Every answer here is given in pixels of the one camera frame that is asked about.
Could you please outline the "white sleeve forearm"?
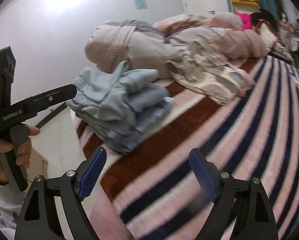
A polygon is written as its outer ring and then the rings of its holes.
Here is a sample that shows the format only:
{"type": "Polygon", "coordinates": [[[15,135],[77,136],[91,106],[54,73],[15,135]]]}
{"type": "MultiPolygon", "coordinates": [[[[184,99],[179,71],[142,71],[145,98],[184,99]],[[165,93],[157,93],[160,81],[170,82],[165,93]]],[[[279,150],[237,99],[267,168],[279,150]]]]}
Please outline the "white sleeve forearm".
{"type": "Polygon", "coordinates": [[[0,231],[7,239],[15,237],[17,219],[25,198],[25,191],[14,193],[9,183],[0,184],[0,231]]]}

